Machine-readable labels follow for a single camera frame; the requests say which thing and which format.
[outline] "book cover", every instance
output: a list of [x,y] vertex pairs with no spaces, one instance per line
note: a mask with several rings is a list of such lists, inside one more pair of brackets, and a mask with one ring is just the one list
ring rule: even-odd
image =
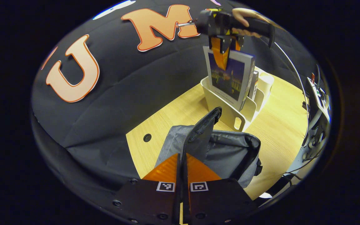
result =
[[203,48],[211,91],[241,110],[251,86],[254,56],[230,50],[227,68],[223,70],[217,66],[212,50],[208,46]]

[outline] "letter m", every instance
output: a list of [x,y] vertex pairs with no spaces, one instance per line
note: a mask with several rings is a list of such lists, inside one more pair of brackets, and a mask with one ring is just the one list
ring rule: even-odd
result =
[[[166,17],[164,17],[153,10],[143,8],[127,13],[122,16],[122,20],[130,20],[133,23],[141,41],[137,49],[145,52],[160,46],[163,42],[162,38],[154,35],[152,28],[167,39],[174,40],[176,24],[187,23],[192,20],[189,9],[190,7],[185,5],[171,5],[167,10]],[[178,36],[181,38],[199,35],[195,26],[184,26],[179,29]]]

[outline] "black fabric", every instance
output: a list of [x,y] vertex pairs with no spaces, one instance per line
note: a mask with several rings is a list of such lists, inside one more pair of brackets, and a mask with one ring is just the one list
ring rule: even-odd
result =
[[262,172],[262,169],[263,169],[260,159],[257,160],[256,165],[257,165],[257,167],[256,167],[256,171],[255,171],[255,176],[260,175],[260,173]]
[[[99,178],[109,180],[114,175],[138,178],[126,133],[207,76],[202,49],[208,44],[206,36],[183,39],[176,35],[169,41],[154,31],[157,37],[163,38],[162,45],[139,52],[140,40],[133,24],[120,19],[141,8],[166,15],[172,4],[189,5],[192,18],[203,9],[216,7],[210,0],[136,1],[100,19],[90,19],[66,35],[57,43],[57,50],[44,69],[36,74],[31,107],[37,122],[52,140],[71,154],[71,160]],[[221,4],[225,10],[234,8],[231,2]],[[84,99],[67,103],[46,85],[46,76],[53,64],[61,60],[61,71],[67,80],[72,83],[81,80],[81,68],[73,57],[65,56],[65,51],[84,34],[90,36],[86,44],[99,64],[100,77]],[[276,30],[276,42],[284,47],[302,76],[308,71],[310,74],[310,66],[315,62],[297,40]],[[269,50],[263,40],[245,37],[242,51],[255,55],[258,67],[299,87],[293,70],[286,66],[288,62],[283,62],[281,52],[275,48]],[[47,159],[47,163],[54,163],[60,176],[62,170],[70,170],[72,165],[69,161],[49,160],[54,159]]]
[[117,217],[106,208],[111,205],[111,199],[128,178],[119,175],[112,175],[110,179],[96,177],[73,160],[72,156],[45,132],[32,112],[30,119],[37,146],[54,175],[88,204],[122,222],[127,222],[126,219]]

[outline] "white cup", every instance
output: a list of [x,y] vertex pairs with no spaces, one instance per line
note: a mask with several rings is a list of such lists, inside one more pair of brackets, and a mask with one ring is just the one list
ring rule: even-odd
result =
[[269,94],[272,90],[274,78],[265,72],[259,73],[259,80],[257,83],[257,88],[259,88],[265,94],[265,98],[269,97]]

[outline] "orange tape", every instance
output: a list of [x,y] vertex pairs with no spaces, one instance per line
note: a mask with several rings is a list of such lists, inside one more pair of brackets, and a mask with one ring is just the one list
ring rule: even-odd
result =
[[187,153],[188,186],[194,182],[216,181],[221,178],[207,165]]
[[234,36],[231,36],[231,38],[233,39],[233,41],[236,42],[236,51],[240,51],[241,50],[241,46],[240,43],[237,41],[237,38]]
[[177,154],[172,155],[144,176],[143,180],[176,182]]
[[226,70],[230,47],[226,49],[226,51],[222,54],[220,52],[221,39],[218,37],[211,37],[210,40],[212,43],[213,56],[215,58],[217,66],[222,70]]

